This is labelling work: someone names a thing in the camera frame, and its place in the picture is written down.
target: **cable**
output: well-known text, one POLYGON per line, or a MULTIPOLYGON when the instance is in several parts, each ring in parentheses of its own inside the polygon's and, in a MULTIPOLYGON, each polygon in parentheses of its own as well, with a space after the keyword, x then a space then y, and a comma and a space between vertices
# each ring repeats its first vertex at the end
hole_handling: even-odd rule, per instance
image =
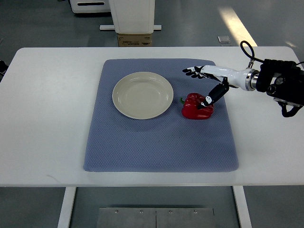
POLYGON ((252 59, 252 60, 254 60, 254 61, 257 61, 257 62, 260 62, 260 63, 264 63, 263 60, 261 60, 261 59, 259 59, 259 58, 255 58, 255 52, 254 52, 252 46, 251 46, 247 41, 243 40, 243 41, 240 43, 240 46, 241 46, 242 51, 244 52, 244 54, 245 54, 247 57, 249 57, 250 59, 252 59), (249 55, 249 54, 246 52, 246 50, 244 49, 244 46, 243 46, 244 43, 247 44, 248 47, 250 48, 250 50, 251 50, 251 55, 249 55))
POLYGON ((304 63, 304 61, 303 61, 303 62, 299 62, 299 63, 297 63, 297 64, 296 64, 296 66, 297 66, 297 65, 300 65, 300 64, 302 64, 302 63, 304 63))

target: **white plate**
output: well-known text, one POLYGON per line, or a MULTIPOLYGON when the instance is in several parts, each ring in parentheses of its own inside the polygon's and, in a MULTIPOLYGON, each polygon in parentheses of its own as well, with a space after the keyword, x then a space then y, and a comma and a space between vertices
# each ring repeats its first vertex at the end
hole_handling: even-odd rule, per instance
POLYGON ((173 89, 162 76, 136 72, 122 78, 114 87, 112 99, 124 115, 138 120, 159 116, 172 103, 173 89))

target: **blue placemat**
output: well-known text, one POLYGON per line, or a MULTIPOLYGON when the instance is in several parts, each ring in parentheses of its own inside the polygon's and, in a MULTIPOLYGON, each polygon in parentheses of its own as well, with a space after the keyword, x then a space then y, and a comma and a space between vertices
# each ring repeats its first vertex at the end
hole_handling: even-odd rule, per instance
POLYGON ((238 168, 225 100, 214 105, 207 120, 181 115, 179 98, 189 93, 207 95, 218 83, 193 79, 182 70, 214 65, 199 59, 113 59, 105 62, 87 140, 86 171, 228 172, 238 168), (134 120, 121 114, 112 102, 112 91, 124 76, 149 71, 165 77, 174 98, 162 115, 134 120))

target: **white box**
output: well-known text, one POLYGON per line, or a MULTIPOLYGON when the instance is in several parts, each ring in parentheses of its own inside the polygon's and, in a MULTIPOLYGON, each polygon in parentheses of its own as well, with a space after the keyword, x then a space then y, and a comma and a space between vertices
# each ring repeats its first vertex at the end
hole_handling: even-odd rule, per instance
POLYGON ((153 33, 155 0, 109 0, 116 33, 153 33))
POLYGON ((73 13, 110 12, 109 0, 70 0, 73 13))

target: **table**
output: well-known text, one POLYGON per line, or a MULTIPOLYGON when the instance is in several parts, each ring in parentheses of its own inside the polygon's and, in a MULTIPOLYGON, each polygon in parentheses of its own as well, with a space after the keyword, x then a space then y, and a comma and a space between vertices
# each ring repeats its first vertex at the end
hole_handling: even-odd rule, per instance
MULTIPOLYGON (((288 47, 254 50, 260 59, 298 62, 288 47)), ((235 186, 242 195, 237 186, 304 184, 304 112, 283 118, 271 97, 240 88, 225 95, 239 159, 236 171, 84 171, 103 64, 118 58, 198 58, 235 70, 249 62, 240 47, 22 48, 0 84, 0 186, 64 186, 72 195, 80 186, 235 186)))

